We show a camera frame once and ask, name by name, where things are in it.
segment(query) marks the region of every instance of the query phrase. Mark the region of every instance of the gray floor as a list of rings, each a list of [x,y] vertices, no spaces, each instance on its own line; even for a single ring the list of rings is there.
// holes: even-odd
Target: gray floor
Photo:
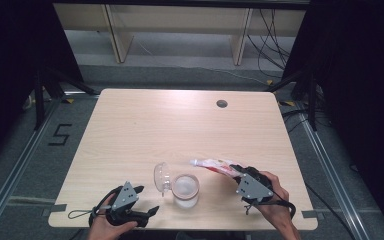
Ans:
[[[240,66],[234,66],[228,36],[191,34],[135,35],[129,55],[123,64],[115,63],[107,33],[67,31],[76,59],[86,83],[97,90],[106,87],[120,88],[181,88],[236,91],[262,91],[267,77],[259,72],[258,54],[248,42]],[[261,46],[261,39],[253,37]],[[279,44],[290,50],[293,38],[279,38]],[[267,51],[278,63],[278,54]],[[260,61],[265,73],[281,75],[281,69]],[[67,91],[76,91],[64,86]],[[293,85],[276,93],[279,101],[289,101]],[[52,228],[47,224],[46,211],[55,201],[65,174],[71,164],[77,146],[96,98],[76,96],[74,102],[57,103],[49,123],[44,129],[37,148],[28,165],[17,180],[14,191],[0,216],[0,239],[70,239],[77,229]],[[280,106],[282,112],[297,109],[296,106]],[[24,147],[34,134],[35,111],[27,109],[2,146],[0,154],[0,190],[5,184]],[[294,147],[304,180],[328,205],[344,219],[338,199],[323,170],[320,159],[305,130],[305,122],[299,115],[286,121],[286,128]],[[60,124],[60,133],[68,134],[64,146],[51,146],[61,142],[54,137]],[[369,239],[384,239],[384,218],[358,172],[350,169],[352,163],[344,147],[329,125],[324,113],[317,113],[318,135],[340,177],[350,201],[357,209]],[[309,191],[314,209],[319,216],[319,226],[314,231],[301,232],[303,239],[351,239],[349,233],[326,205]],[[85,239],[87,229],[77,239]],[[140,239],[171,239],[175,233],[140,231]],[[194,238],[227,239],[227,233],[186,233]],[[280,239],[275,231],[249,233],[252,239]]]

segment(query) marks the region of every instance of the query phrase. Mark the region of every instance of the table hole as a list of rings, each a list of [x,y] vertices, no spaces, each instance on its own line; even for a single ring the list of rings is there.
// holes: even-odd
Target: table hole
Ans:
[[[225,100],[218,100],[217,106],[220,108],[225,108],[225,107],[227,107],[227,102]]]

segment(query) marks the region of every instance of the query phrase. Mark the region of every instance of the finger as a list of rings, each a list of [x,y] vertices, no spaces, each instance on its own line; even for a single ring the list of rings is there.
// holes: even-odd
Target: finger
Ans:
[[[110,204],[110,201],[111,201],[111,199],[114,197],[114,195],[115,195],[115,193],[109,195],[109,196],[107,197],[107,199],[105,199],[103,205],[109,205],[109,204]]]
[[[138,225],[138,223],[135,222],[135,221],[133,221],[133,222],[127,222],[127,223],[125,223],[125,224],[123,224],[123,225],[120,225],[120,226],[118,227],[118,233],[121,235],[121,234],[123,234],[123,233],[125,233],[125,232],[128,232],[128,231],[132,230],[132,229],[135,228],[137,225]]]
[[[273,190],[280,191],[282,189],[282,187],[280,186],[280,181],[279,181],[278,176],[274,175],[271,172],[267,172],[267,171],[262,171],[260,173],[265,175],[271,181],[272,186],[273,186]]]
[[[282,192],[279,195],[283,200],[289,201],[289,192],[286,189],[282,188]]]

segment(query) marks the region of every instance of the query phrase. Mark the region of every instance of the table top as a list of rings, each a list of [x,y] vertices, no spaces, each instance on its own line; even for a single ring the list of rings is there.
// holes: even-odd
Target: table top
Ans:
[[[224,100],[221,108],[217,101]],[[236,194],[236,182],[192,159],[228,159],[279,176],[297,207],[293,219],[300,230],[317,227],[308,192],[272,93],[195,90],[105,89],[89,120],[53,212],[54,227],[88,227],[88,215],[69,219],[73,210],[90,210],[112,189],[130,181],[144,186],[133,210],[160,206],[147,229],[263,230],[273,229]],[[171,179],[195,175],[198,203],[181,209],[173,194],[162,197],[154,184],[154,167],[166,162]]]

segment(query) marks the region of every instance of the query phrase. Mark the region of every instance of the floor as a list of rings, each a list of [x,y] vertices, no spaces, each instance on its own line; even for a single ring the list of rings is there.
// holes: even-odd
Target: floor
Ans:
[[[241,65],[234,66],[228,36],[137,33],[126,61],[118,64],[115,62],[108,33],[66,31],[66,34],[83,74],[96,72],[96,69],[102,68],[108,70],[106,74],[114,69],[130,71],[133,68],[140,70],[138,74],[148,79],[152,78],[152,73],[155,71],[152,68],[164,68],[167,71],[174,69],[191,74],[194,71],[205,71],[206,74],[216,74],[217,78],[234,77],[236,81],[242,81],[244,84],[266,86],[268,79],[279,81],[278,77],[282,72],[281,68],[269,60],[259,59],[258,52],[250,41],[245,46]],[[257,46],[262,45],[263,40],[259,36],[252,36],[251,39]],[[277,40],[279,46],[286,52],[290,52],[294,38]],[[275,44],[269,44],[272,48],[276,48]],[[277,52],[270,49],[266,49],[265,52],[278,65],[283,66]],[[95,76],[95,82],[91,82],[91,85],[105,88],[114,84],[105,80],[102,75],[104,74],[100,75],[102,81],[100,76]],[[77,91],[71,86],[64,87],[70,93]],[[277,93],[279,102],[284,103],[280,106],[283,113],[300,109],[301,104],[305,104],[300,102],[294,106],[288,105],[290,100],[288,93],[292,87],[293,85],[288,85]],[[37,138],[34,136],[39,133],[31,127],[35,120],[33,108],[26,109],[25,114],[16,124],[17,127],[4,143],[0,155],[0,196],[5,192],[9,196],[3,197],[4,200],[0,206],[2,209],[0,239],[26,239],[27,237],[70,239],[77,233],[77,229],[51,228],[46,221],[49,208],[55,201],[59,186],[64,180],[63,176],[70,166],[88,117],[96,103],[96,98],[83,95],[73,98],[75,98],[75,105],[63,104],[63,102],[54,106],[52,101],[47,103],[48,109],[53,109],[54,116],[47,129],[43,129],[41,133],[43,135]],[[303,238],[384,239],[382,213],[359,177],[358,170],[352,169],[352,161],[348,158],[334,129],[329,126],[328,116],[324,113],[318,114],[317,133],[311,131],[304,115],[298,114],[285,118],[285,125],[304,179],[311,185],[308,191],[319,219],[319,227],[315,231],[302,232]],[[56,141],[53,138],[54,129],[58,124],[69,122],[77,123],[70,130],[70,139],[73,141],[68,142],[64,148],[50,150],[49,143]],[[33,150],[26,152],[25,146],[33,146]],[[39,159],[49,160],[44,163]],[[87,230],[81,231],[74,239],[85,239],[86,234]],[[141,231],[138,234],[140,236],[136,239],[172,239],[178,233],[163,235],[161,232]],[[209,238],[208,233],[204,235],[182,233],[181,235],[182,239]],[[211,239],[228,239],[234,238],[233,235],[232,233],[213,233],[210,237]],[[133,237],[138,236],[126,236],[124,239],[133,239]],[[252,232],[237,237],[280,239],[275,231]]]

